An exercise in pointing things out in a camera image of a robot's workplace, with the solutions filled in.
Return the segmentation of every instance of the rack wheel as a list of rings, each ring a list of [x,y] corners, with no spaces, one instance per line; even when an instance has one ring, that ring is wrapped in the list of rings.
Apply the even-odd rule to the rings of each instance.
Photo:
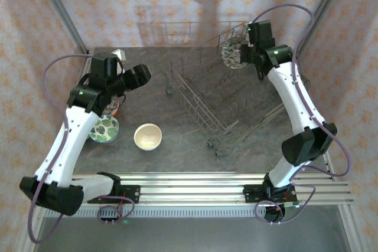
[[[207,140],[207,144],[208,144],[208,147],[209,148],[212,148],[214,146],[214,144],[212,143],[212,141],[210,140]]]

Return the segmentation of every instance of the dish rack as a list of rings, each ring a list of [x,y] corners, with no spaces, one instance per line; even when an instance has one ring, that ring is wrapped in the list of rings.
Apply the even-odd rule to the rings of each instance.
[[[285,110],[269,80],[253,64],[231,69],[221,49],[232,38],[247,39],[243,22],[172,61],[164,74],[166,91],[181,103],[221,156]]]

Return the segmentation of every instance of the gray floor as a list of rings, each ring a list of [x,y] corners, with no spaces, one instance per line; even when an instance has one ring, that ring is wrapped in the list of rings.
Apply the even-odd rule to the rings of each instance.
[[[40,236],[55,218],[45,218]],[[307,207],[293,222],[265,225],[255,218],[130,218],[104,225],[95,218],[64,217],[36,246],[44,251],[305,251],[347,252],[337,206]]]
[[[102,48],[96,51],[115,49]],[[169,70],[170,62],[179,62],[177,68],[180,69],[181,66],[186,69],[186,74],[190,76],[198,74],[199,70],[204,70],[201,68],[206,68],[206,58],[202,57],[199,67],[191,67],[188,62],[197,62],[197,58],[183,61],[189,48],[123,48],[123,50],[127,58],[125,68],[144,63],[149,66],[153,76],[146,86],[127,94],[125,104],[116,115],[120,123],[120,132],[116,140],[110,144],[98,144],[88,140],[76,163],[75,172],[268,172],[276,165],[281,157],[282,141],[292,136],[291,124],[286,113],[281,113],[225,155],[217,156],[214,149],[207,146],[208,136],[201,131],[195,120],[172,96],[166,94],[163,76],[163,72]],[[215,81],[219,80],[217,76],[221,72],[214,75]],[[250,75],[253,82],[256,82],[256,73],[253,70],[248,72],[251,72],[248,76]],[[210,79],[209,76],[202,76],[195,83],[197,87],[204,86],[202,82],[207,86]],[[233,82],[234,87],[243,83],[238,78]],[[232,87],[230,86],[232,83],[228,82],[228,84],[227,88]],[[263,85],[248,86],[250,89],[244,89],[244,93],[239,92],[235,97],[240,99],[250,97],[250,92],[254,88],[260,93],[264,90]],[[205,95],[211,100],[211,98],[218,99],[219,94],[219,87],[214,87],[207,88]],[[244,124],[249,123],[246,119],[252,118],[253,123],[256,123],[261,118],[262,110],[268,112],[280,103],[277,97],[274,98],[272,103],[264,104],[265,108],[261,108],[262,104],[259,102],[257,104],[250,102],[247,111],[244,111],[247,115],[238,118]],[[219,112],[228,110],[228,107],[229,105],[225,104],[222,104],[221,108],[218,106]],[[230,117],[224,113],[222,115],[226,119]],[[144,123],[158,125],[163,133],[161,145],[151,152],[138,149],[133,142],[134,131]],[[324,167],[321,158],[314,164]]]

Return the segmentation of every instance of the wire dish rack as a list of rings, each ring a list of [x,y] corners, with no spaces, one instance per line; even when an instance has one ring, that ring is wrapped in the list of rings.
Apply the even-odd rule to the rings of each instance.
[[[190,49],[164,74],[167,93],[185,107],[219,156],[285,110],[274,86],[260,81],[252,64],[231,69],[223,63],[221,49],[234,38],[247,39],[245,23]]]

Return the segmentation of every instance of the floral wallpaper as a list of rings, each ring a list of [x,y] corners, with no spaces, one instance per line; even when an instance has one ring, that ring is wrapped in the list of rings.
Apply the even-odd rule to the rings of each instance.
[[[46,102],[41,76],[49,61],[76,48],[49,0],[0,0],[0,251],[14,251],[30,201],[18,188],[47,155],[61,124]],[[64,105],[82,61],[48,72],[47,86]]]
[[[378,0],[333,0],[302,64],[318,108],[338,127],[353,168],[347,180],[372,251],[378,251]],[[345,157],[333,144],[338,172]]]
[[[277,4],[294,2],[315,11],[320,0],[63,0],[88,48],[196,45],[250,21]],[[293,44],[308,16],[293,8],[272,11],[278,44]]]

